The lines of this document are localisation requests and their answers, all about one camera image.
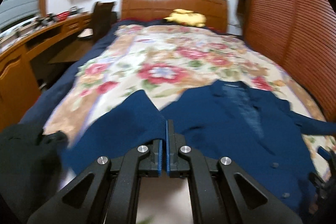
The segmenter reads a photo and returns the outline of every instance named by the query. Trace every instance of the shirt button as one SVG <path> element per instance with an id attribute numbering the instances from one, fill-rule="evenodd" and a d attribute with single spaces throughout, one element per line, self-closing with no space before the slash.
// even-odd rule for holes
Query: shirt button
<path id="1" fill-rule="evenodd" d="M 273 162 L 273 163 L 271 164 L 271 167 L 272 167 L 272 168 L 278 168 L 278 167 L 279 167 L 279 163 L 277 163 L 277 162 Z"/>

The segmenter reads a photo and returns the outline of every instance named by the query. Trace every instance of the triangular cutout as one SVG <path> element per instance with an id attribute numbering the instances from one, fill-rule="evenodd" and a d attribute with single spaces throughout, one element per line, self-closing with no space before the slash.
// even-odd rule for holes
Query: triangular cutout
<path id="1" fill-rule="evenodd" d="M 241 174 L 236 173 L 235 180 L 248 209 L 253 210 L 267 203 L 267 198 L 262 193 L 260 193 L 250 182 L 248 182 Z"/>
<path id="2" fill-rule="evenodd" d="M 63 203 L 79 209 L 86 197 L 86 194 L 92 184 L 95 174 L 88 174 L 81 182 L 72 188 L 63 198 Z"/>

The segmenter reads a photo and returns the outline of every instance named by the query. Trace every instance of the floral blanket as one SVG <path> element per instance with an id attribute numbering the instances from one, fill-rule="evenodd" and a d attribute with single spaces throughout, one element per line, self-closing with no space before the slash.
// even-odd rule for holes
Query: floral blanket
<path id="1" fill-rule="evenodd" d="M 45 125 L 45 134 L 62 130 L 75 144 L 100 116 L 143 89 L 161 109 L 189 88 L 217 79 L 244 81 L 291 102 L 292 110 L 323 120 L 310 96 L 277 64 L 254 52 L 235 36 L 184 26 L 123 25 L 99 57 L 79 68 L 72 90 Z M 317 171 L 328 177 L 327 163 L 316 153 L 321 145 L 336 149 L 333 137 L 306 136 Z"/>

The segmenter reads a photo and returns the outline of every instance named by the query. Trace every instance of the wooden wardrobe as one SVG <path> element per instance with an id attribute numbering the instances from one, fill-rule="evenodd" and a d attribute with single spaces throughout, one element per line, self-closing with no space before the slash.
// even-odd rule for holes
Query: wooden wardrobe
<path id="1" fill-rule="evenodd" d="M 244 36 L 336 120 L 336 14 L 328 0 L 249 0 Z"/>

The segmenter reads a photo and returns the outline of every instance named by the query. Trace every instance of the stuffed animal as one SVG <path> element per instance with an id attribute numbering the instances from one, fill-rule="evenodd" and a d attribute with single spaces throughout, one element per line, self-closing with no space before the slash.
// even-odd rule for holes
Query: stuffed animal
<path id="1" fill-rule="evenodd" d="M 169 17 L 165 19 L 167 21 L 174 21 L 179 24 L 188 26 L 204 27 L 206 18 L 202 14 L 194 14 L 194 11 L 188 11 L 183 9 L 175 9 L 174 13 L 171 13 Z"/>

